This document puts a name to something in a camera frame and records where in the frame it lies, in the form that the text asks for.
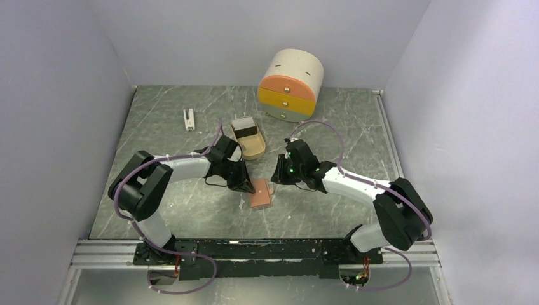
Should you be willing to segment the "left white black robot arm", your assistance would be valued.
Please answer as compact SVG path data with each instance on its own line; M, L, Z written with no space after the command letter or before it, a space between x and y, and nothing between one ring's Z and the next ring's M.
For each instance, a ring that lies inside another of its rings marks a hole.
M255 193L239 143L221 135L214 144L180 156L157 157L138 151L113 180L108 197L151 247L151 257L168 264L176 255L176 239L158 211L167 187L213 176L224 179L232 191Z

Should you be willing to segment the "stack of grey cards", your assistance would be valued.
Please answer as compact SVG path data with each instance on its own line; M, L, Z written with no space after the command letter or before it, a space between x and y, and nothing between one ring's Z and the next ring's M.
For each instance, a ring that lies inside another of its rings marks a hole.
M231 127L237 139L256 135L259 132L253 117L246 116L232 120Z

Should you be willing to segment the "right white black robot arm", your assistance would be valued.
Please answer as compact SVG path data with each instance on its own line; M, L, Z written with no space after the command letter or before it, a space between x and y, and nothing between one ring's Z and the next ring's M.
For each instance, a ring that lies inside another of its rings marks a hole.
M432 213L407 179L370 179L339 169L333 162L319 161L301 139L287 138L285 143L286 152L278 156L272 182L302 182L309 191L344 196L373 210L372 223L355 227L345 237L343 255L348 262L358 263L368 251L385 246L406 251L428 236Z

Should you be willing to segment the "pink card holder wallet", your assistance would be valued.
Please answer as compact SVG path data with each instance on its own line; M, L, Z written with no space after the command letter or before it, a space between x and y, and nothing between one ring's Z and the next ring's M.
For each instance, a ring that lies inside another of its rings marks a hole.
M249 193L249 206L251 209L263 209L273 204L273 189L267 179L258 178L252 181L255 193Z

